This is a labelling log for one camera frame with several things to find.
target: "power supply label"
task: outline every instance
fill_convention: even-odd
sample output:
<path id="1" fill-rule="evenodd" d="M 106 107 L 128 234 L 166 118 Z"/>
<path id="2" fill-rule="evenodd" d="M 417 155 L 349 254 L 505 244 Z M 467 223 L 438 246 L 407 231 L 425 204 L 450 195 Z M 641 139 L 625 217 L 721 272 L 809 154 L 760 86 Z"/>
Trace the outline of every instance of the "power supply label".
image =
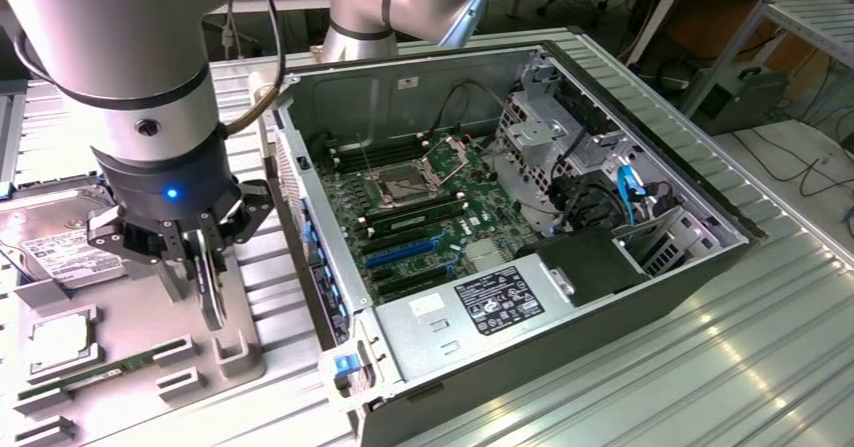
<path id="1" fill-rule="evenodd" d="M 493 335 L 546 310 L 515 267 L 455 287 L 482 335 Z"/>

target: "screw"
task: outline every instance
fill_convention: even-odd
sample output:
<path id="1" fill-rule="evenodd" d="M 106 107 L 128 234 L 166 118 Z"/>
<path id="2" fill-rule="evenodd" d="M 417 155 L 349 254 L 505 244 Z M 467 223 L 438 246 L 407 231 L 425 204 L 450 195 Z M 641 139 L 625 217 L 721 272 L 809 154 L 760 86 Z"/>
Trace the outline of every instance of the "screw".
<path id="1" fill-rule="evenodd" d="M 143 119 L 136 122 L 136 133 L 139 135 L 145 135 L 146 137 L 153 137 L 161 131 L 161 124 L 158 121 L 151 119 Z"/>

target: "motherboard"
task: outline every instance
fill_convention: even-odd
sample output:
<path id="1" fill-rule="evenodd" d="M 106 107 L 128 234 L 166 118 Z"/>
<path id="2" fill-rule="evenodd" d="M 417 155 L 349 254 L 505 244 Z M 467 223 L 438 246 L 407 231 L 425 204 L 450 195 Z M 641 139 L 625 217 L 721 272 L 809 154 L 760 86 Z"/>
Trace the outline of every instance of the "motherboard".
<path id="1" fill-rule="evenodd" d="M 333 150 L 321 179 L 377 303 L 495 267 L 538 239 L 470 137 Z"/>

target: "warning label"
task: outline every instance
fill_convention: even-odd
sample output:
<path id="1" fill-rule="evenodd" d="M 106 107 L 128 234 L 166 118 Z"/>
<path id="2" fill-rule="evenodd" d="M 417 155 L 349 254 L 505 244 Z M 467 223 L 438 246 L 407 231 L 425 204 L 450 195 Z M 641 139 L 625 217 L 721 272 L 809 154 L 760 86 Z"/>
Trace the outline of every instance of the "warning label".
<path id="1" fill-rule="evenodd" d="M 122 266 L 122 259 L 86 243 L 86 230 L 22 242 L 22 247 L 60 283 Z"/>
<path id="2" fill-rule="evenodd" d="M 545 312 L 515 267 L 457 286 L 478 332 L 493 335 Z"/>

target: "blue pcie slot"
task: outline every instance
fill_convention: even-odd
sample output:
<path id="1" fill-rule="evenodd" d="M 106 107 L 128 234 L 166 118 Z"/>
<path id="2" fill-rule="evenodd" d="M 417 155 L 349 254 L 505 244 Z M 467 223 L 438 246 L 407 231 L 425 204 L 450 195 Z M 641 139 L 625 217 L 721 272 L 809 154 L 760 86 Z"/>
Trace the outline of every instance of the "blue pcie slot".
<path id="1" fill-rule="evenodd" d="M 386 254 L 375 255 L 365 260 L 365 266 L 370 269 L 373 267 L 379 267 L 381 265 L 386 265 L 391 262 L 395 262 L 401 259 L 406 259 L 407 257 L 413 257 L 414 255 L 423 254 L 426 252 L 433 252 L 439 245 L 438 239 L 431 239 L 426 242 L 421 242 L 415 245 L 410 245 L 401 250 L 395 250 L 394 252 L 389 252 Z"/>

